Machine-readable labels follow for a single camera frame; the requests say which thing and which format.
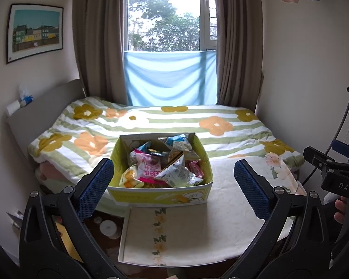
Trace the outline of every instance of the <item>brown curtain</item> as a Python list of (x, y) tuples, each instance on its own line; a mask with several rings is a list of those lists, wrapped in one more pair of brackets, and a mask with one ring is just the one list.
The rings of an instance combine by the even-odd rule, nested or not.
[(261, 0), (216, 0), (217, 103), (256, 108), (262, 83)]
[(73, 37), (88, 96), (127, 104), (124, 44), (127, 0), (73, 0)]

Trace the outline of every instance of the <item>brown floor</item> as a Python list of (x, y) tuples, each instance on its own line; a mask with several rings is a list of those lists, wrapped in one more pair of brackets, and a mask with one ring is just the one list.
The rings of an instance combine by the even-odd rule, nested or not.
[[(106, 252), (107, 249), (118, 247), (120, 238), (112, 240), (103, 235), (99, 230), (99, 224), (96, 224), (93, 219), (97, 216), (102, 217), (103, 220), (112, 220), (120, 228), (123, 227), (124, 219), (120, 217), (111, 216), (105, 213), (95, 211), (93, 216), (85, 219), (84, 223), (88, 227), (92, 236), (95, 238), (100, 247)], [(229, 259), (220, 263), (211, 265), (185, 267), (182, 269), (182, 275), (185, 278), (200, 279), (200, 278), (218, 278), (221, 277), (233, 265), (237, 259)], [(139, 273), (129, 275), (130, 278), (147, 278), (147, 279), (166, 279), (168, 277), (167, 269), (161, 267), (148, 267)]]

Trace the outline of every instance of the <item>textured blue pad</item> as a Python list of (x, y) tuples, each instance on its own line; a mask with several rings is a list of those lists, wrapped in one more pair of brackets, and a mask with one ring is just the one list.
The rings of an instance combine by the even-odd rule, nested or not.
[(261, 190), (259, 184), (256, 182), (242, 161), (237, 161), (235, 163), (234, 177), (257, 218), (264, 219), (266, 221), (270, 217), (271, 213), (269, 208), (269, 198), (265, 192)]
[(79, 197), (77, 213), (81, 221), (92, 216), (113, 175), (114, 164), (111, 160), (108, 160)]
[(339, 140), (334, 140), (331, 143), (331, 148), (332, 150), (340, 153), (341, 155), (344, 155), (345, 157), (349, 158), (349, 145), (339, 141)]

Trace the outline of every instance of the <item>striped bedding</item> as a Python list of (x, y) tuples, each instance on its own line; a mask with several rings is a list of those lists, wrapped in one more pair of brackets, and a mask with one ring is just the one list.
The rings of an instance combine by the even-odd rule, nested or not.
[(276, 139), (247, 109), (219, 105), (126, 107), (97, 97), (67, 106), (53, 126), (29, 145), (29, 153), (38, 163), (50, 162), (76, 184), (102, 158), (111, 156), (120, 135), (158, 132), (195, 132), (210, 159), (274, 153), (291, 171), (304, 163), (300, 153)]

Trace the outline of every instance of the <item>curtain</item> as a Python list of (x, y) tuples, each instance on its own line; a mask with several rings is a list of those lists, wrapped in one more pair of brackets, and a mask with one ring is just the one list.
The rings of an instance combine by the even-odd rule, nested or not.
[(73, 38), (88, 96), (127, 104), (124, 46), (127, 0), (73, 0)]
[(261, 0), (216, 0), (217, 103), (255, 110), (262, 83)]
[(189, 106), (216, 103), (216, 52), (125, 52), (128, 103)]

